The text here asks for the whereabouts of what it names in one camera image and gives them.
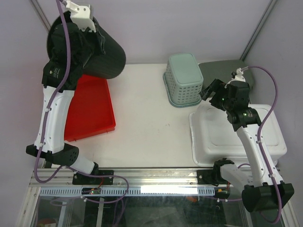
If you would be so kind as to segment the grey-green plastic tray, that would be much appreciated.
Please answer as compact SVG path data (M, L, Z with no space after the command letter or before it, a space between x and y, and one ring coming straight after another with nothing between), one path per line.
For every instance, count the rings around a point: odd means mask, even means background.
M204 81L201 90L202 92L215 80L219 79L225 83L232 79L232 72L236 72L238 68L244 68L247 65L241 60L224 60L210 61L200 63L199 68L203 75Z

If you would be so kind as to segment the black plastic bucket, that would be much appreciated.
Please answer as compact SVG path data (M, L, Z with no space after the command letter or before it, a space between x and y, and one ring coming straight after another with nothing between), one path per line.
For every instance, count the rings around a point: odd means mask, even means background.
M80 69L83 74L103 78L113 79L121 74L126 63L126 54L123 48L101 27L101 34L105 36L105 55L94 57L89 61L87 68L83 69L75 56L75 41L78 41L71 13L64 12L64 19L69 33L70 50L71 50L71 68L70 73ZM62 20L58 17L52 24L47 37L47 54L49 57L48 65L54 65L59 68L59 75L63 77L67 64L67 46Z

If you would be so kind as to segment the light blue perforated basket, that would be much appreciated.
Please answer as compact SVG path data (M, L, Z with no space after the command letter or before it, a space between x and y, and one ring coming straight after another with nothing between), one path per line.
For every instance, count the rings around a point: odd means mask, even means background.
M204 78L193 54L171 55L163 73L163 81L172 106L184 108L201 102Z

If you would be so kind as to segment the white plastic tub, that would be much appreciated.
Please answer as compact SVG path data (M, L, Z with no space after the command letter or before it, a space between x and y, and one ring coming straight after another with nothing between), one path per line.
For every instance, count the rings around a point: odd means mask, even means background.
M194 162L200 167L212 167L227 158L237 166L249 163L241 140L227 120L226 112L209 103L201 104L189 116ZM276 115L271 113L262 128L263 141L276 164L287 153L287 147Z

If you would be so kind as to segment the red plastic tray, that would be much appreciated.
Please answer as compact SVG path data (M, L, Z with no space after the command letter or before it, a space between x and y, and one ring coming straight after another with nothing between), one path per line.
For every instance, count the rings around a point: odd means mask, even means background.
M107 80L83 75L68 110L64 139L77 141L114 131L115 127Z

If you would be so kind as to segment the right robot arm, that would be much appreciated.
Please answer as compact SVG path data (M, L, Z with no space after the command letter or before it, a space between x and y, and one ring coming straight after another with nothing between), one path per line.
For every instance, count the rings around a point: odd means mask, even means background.
M249 84L245 81L224 83L215 79L200 93L202 100L213 94L211 106L226 112L228 122L245 149L252 173L252 177L248 177L233 161L222 158L214 162L208 180L213 185L230 182L241 193L248 212L277 210L281 213L293 196L294 188L291 183L284 182L262 143L261 131L265 121L260 119L256 109L249 107L249 91Z

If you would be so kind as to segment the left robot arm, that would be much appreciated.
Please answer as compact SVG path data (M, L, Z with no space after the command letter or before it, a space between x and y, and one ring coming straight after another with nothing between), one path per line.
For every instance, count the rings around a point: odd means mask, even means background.
M94 162L80 155L76 146L64 142L64 130L71 100L94 52L104 51L104 37L93 21L77 25L62 22L48 36L49 62L43 69L43 115L38 136L26 153L60 166L83 172L83 179L92 184L99 172Z

